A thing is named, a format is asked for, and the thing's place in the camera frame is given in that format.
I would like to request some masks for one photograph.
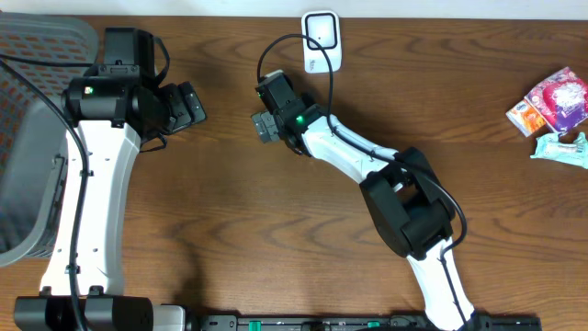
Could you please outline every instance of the wire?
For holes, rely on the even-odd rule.
[[[19,63],[28,63],[34,65],[45,65],[45,66],[54,66],[54,67],[62,67],[62,68],[76,68],[76,67],[91,67],[94,65],[93,63],[55,63],[55,62],[45,62],[45,61],[37,61],[37,60],[29,60],[23,59],[16,56],[10,56],[6,54],[0,54],[1,59],[7,59],[14,62]]]
[[[331,66],[331,60],[329,59],[329,55],[327,54],[326,50],[315,39],[313,39],[313,38],[311,38],[309,36],[303,35],[303,34],[293,33],[293,34],[288,34],[288,35],[282,36],[282,37],[274,40],[274,42],[272,42],[271,44],[269,44],[269,46],[267,46],[267,48],[261,54],[261,56],[259,58],[259,62],[257,63],[257,83],[261,83],[261,81],[262,81],[262,78],[261,78],[261,65],[262,65],[262,62],[263,62],[264,58],[266,57],[266,54],[274,46],[276,46],[276,44],[278,44],[282,40],[286,40],[286,39],[289,39],[289,38],[302,38],[302,39],[311,41],[322,52],[322,55],[324,56],[324,59],[327,62],[327,65],[329,67],[329,96],[328,96],[328,101],[327,101],[326,118],[327,118],[327,125],[329,126],[329,129],[331,130],[331,132],[335,136],[337,136],[337,138],[341,139],[345,143],[348,143],[352,147],[356,148],[358,151],[363,152],[365,154],[368,154],[372,158],[375,158],[375,159],[378,159],[380,161],[387,162],[387,163],[390,163],[390,164],[394,164],[396,166],[399,166],[400,168],[403,168],[407,172],[412,173],[415,176],[422,177],[424,180],[426,180],[431,185],[433,185],[436,189],[438,189],[439,192],[441,192],[447,198],[447,200],[453,205],[453,207],[455,208],[456,213],[458,214],[459,220],[461,222],[461,234],[459,235],[458,239],[455,242],[453,242],[452,244],[448,245],[447,247],[445,247],[445,248],[443,248],[441,250],[441,255],[439,257],[439,261],[441,262],[441,265],[443,266],[443,270],[445,271],[445,275],[447,277],[447,282],[449,283],[449,289],[451,290],[451,295],[453,296],[454,304],[458,308],[459,316],[461,317],[461,320],[462,320],[463,324],[464,325],[468,325],[468,321],[466,320],[466,317],[463,314],[463,310],[461,309],[461,306],[459,305],[458,295],[456,294],[455,287],[453,286],[453,281],[451,280],[451,276],[449,275],[449,270],[447,268],[447,261],[445,259],[446,252],[448,252],[449,250],[451,250],[451,249],[457,247],[459,244],[461,244],[463,242],[463,240],[465,239],[466,234],[468,233],[468,223],[467,223],[466,216],[465,216],[463,210],[459,206],[458,202],[451,196],[451,194],[449,194],[449,192],[447,192],[446,189],[444,189],[441,185],[439,185],[436,182],[436,180],[434,180],[428,174],[428,172],[426,170],[420,169],[419,167],[417,167],[415,165],[408,165],[408,164],[406,164],[404,162],[400,162],[398,160],[394,160],[394,159],[390,159],[388,157],[384,157],[382,155],[377,154],[375,150],[368,150],[367,148],[364,148],[363,146],[360,146],[357,143],[355,143],[355,142],[347,139],[343,134],[341,134],[337,130],[336,127],[334,127],[334,125],[331,123],[331,110],[332,110],[332,107],[333,107],[333,85],[334,85],[333,84],[333,67]]]
[[[159,138],[159,140],[162,142],[161,145],[155,146],[155,147],[150,148],[148,150],[139,151],[139,153],[149,153],[149,152],[161,151],[161,150],[165,149],[165,147],[167,147],[167,138],[165,138],[165,136],[162,135],[160,132],[157,133],[157,138]]]
[[[78,328],[82,331],[86,331],[87,327],[85,326],[85,317],[82,314],[82,309],[80,307],[80,298],[78,297],[78,289],[77,289],[77,272],[78,266],[76,263],[77,258],[77,240],[78,235],[80,233],[80,222],[82,220],[82,209],[84,208],[84,199],[85,199],[85,189],[87,187],[88,181],[88,155],[85,151],[84,145],[82,144],[82,140],[75,132],[74,127],[70,124],[67,119],[63,116],[60,109],[51,101],[43,92],[41,92],[34,84],[30,83],[27,78],[23,77],[19,74],[16,70],[12,69],[8,64],[4,61],[0,61],[0,66],[13,75],[20,83],[24,86],[28,87],[37,97],[41,99],[47,105],[49,109],[53,111],[55,116],[59,119],[59,121],[63,124],[65,129],[72,135],[73,141],[77,146],[78,151],[80,152],[80,158],[82,160],[82,171],[80,173],[81,182],[80,182],[80,192],[77,198],[77,205],[75,207],[75,216],[73,217],[73,229],[72,229],[72,241],[70,243],[70,255],[69,255],[69,264],[67,265],[66,271],[69,273],[70,279],[70,290],[72,292],[72,308],[73,314],[75,316],[75,321],[78,324]]]
[[[164,58],[165,58],[165,67],[164,69],[162,69],[162,71],[155,77],[155,83],[157,85],[160,85],[163,80],[165,79],[165,77],[167,76],[167,71],[169,70],[169,53],[167,52],[167,49],[164,46],[164,41],[161,40],[161,38],[159,37],[153,37],[153,41],[155,41],[155,43],[157,45],[159,45],[159,48],[162,50],[162,53],[164,54]]]

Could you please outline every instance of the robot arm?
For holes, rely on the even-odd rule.
[[[345,138],[353,139],[355,143],[361,143],[368,150],[376,150],[378,154],[385,155],[388,158],[393,159],[394,155],[398,153],[396,150],[383,148],[366,140],[347,129],[335,115],[331,115],[331,117],[331,123]],[[370,173],[378,172],[388,165],[383,161],[373,159],[369,155],[358,151],[353,146],[333,135],[324,116],[309,125],[308,130],[302,134],[302,139],[312,157],[335,166],[355,180],[357,184],[366,180]],[[398,192],[401,189],[402,183],[393,187],[394,192]],[[378,231],[380,234],[386,232],[382,228],[379,228]],[[426,251],[426,257],[421,260],[410,255],[406,257],[413,268],[416,280],[423,292],[426,315],[435,326],[442,330],[456,330],[463,325],[458,309],[453,302],[453,296],[447,283],[445,271],[439,262],[441,250],[450,244],[451,237],[439,240],[437,244]],[[448,251],[445,254],[445,258],[459,304],[463,310],[463,314],[469,320],[469,317],[474,311],[474,307],[466,297],[459,281],[452,251]]]
[[[407,176],[397,166],[374,159],[332,134],[320,106],[308,96],[297,97],[281,72],[269,74],[257,92],[268,109],[252,117],[262,141],[284,140],[296,154],[328,162],[355,180],[384,242],[397,255],[409,260],[423,292],[429,320],[442,330],[460,329],[463,320],[439,261],[442,249],[451,244],[449,222],[454,211],[447,209],[449,204],[419,176]],[[334,115],[330,116],[333,126],[347,140],[389,159],[401,156],[410,160],[411,165],[433,173],[416,149],[398,153],[383,148],[347,129]],[[417,193],[409,200],[401,200],[397,192],[411,185],[417,188]],[[459,282],[451,251],[445,258],[459,306],[468,321],[474,312],[473,305]]]
[[[137,29],[107,29],[105,63],[75,78],[62,104],[88,154],[77,247],[78,293],[71,293],[70,241],[81,185],[80,154],[68,134],[68,172],[62,213],[51,261],[39,297],[18,297],[15,323],[22,330],[76,330],[70,296],[87,296],[84,315],[90,329],[184,331],[186,311],[126,297],[121,263],[122,227],[130,173],[141,145],[206,119],[189,82],[159,87],[153,45],[160,40]]]

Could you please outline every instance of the wooden table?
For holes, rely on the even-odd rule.
[[[172,56],[166,81],[191,81],[209,115],[135,163],[126,294],[199,312],[424,309],[357,185],[256,136],[257,59],[275,38],[300,32],[299,19],[83,19],[100,32],[131,26],[161,36]],[[469,219],[455,252],[469,299],[495,314],[537,314],[544,330],[587,328],[588,172],[530,160],[534,140],[504,112],[566,65],[588,79],[588,23],[346,18],[341,29],[334,114],[372,141],[425,152]],[[327,75],[305,74],[301,59],[300,41],[285,41],[264,72],[282,68],[325,102]],[[0,269],[0,329],[14,329],[14,300],[36,294],[46,265]]]

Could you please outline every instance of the black bracket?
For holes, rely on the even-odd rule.
[[[153,330],[153,306],[147,298],[90,295],[80,302],[91,330]],[[77,330],[69,296],[18,297],[15,324],[23,331]]]
[[[201,331],[431,331],[437,328],[423,314],[392,316],[233,316],[200,318]],[[459,331],[541,331],[538,318],[494,317],[475,313]]]
[[[394,156],[423,170],[438,183],[423,153],[416,148]],[[395,192],[398,184],[403,188]],[[432,246],[453,234],[450,222],[454,209],[422,176],[407,175],[392,164],[369,174],[359,187],[379,235],[400,257],[410,255],[423,260]]]
[[[67,119],[110,120],[113,128],[128,123],[147,143],[161,134],[171,135],[206,119],[206,113],[189,82],[159,87],[168,64],[154,72],[154,44],[163,43],[151,33],[133,28],[108,28],[104,63],[73,79],[62,94]]]
[[[302,134],[322,116],[321,106],[308,94],[298,97],[281,72],[267,75],[255,90],[266,106],[266,111],[252,116],[262,142],[275,142],[279,137],[294,153],[310,156]]]

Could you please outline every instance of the candy package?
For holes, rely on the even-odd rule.
[[[539,112],[526,100],[517,103],[516,106],[508,110],[506,117],[525,137],[530,136],[545,125],[545,120],[543,120]]]
[[[543,158],[588,169],[588,141],[580,132],[573,143],[560,143],[557,133],[548,133],[537,138],[537,149],[531,158]]]
[[[525,100],[558,134],[565,134],[588,118],[588,86],[568,67],[533,87]]]

